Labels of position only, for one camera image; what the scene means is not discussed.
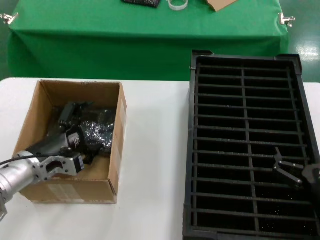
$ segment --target roll of tape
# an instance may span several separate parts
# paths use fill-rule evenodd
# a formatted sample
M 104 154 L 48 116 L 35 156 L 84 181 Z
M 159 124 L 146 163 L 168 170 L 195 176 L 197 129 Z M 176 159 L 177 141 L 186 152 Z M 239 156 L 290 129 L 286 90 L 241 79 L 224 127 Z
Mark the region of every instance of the roll of tape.
M 172 0 L 167 0 L 167 1 L 169 3 L 169 8 L 171 8 L 174 11 L 181 11 L 181 10 L 185 9 L 188 6 L 188 0 L 184 0 L 185 3 L 183 5 L 180 5 L 180 6 L 172 5 L 172 3 L 171 3 Z

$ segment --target black plastic tray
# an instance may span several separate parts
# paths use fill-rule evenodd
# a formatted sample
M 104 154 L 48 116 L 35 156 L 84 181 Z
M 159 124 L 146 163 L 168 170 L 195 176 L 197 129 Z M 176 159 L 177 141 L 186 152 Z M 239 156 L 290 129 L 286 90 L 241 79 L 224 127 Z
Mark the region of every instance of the black plastic tray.
M 283 159 L 319 163 L 298 55 L 194 52 L 183 238 L 319 239 L 303 191 L 273 175 Z

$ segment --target cardboard piece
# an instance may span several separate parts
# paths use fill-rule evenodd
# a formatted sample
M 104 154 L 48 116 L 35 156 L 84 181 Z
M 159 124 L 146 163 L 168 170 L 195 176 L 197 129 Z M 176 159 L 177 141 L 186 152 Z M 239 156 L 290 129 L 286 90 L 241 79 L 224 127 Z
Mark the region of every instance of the cardboard piece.
M 116 107 L 110 157 L 97 156 L 77 176 L 57 175 L 30 185 L 20 193 L 34 203 L 116 203 L 124 145 L 127 102 L 119 82 L 41 80 L 25 118 L 14 154 L 42 140 L 53 107 L 68 102 L 94 102 L 94 107 Z
M 207 0 L 208 4 L 218 12 L 221 9 L 224 9 L 226 6 L 235 3 L 237 0 Z

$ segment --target green tablecloth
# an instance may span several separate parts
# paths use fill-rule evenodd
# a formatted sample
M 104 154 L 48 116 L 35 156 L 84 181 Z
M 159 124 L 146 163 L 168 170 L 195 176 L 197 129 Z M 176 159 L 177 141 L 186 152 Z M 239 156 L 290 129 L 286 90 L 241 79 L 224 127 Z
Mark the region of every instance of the green tablecloth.
M 279 0 L 205 0 L 173 11 L 121 0 L 20 0 L 10 25 L 15 77 L 189 81 L 192 50 L 275 56 L 288 49 Z

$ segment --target white table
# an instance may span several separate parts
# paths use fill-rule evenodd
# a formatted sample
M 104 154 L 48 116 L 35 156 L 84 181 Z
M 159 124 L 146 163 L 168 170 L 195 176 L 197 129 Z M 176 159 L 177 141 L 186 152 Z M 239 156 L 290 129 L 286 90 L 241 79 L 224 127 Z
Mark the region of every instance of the white table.
M 37 80 L 0 82 L 0 161 L 12 156 Z M 1 240 L 182 239 L 189 83 L 122 83 L 128 108 L 118 203 L 32 204 L 16 194 Z M 320 84 L 305 90 L 319 141 Z

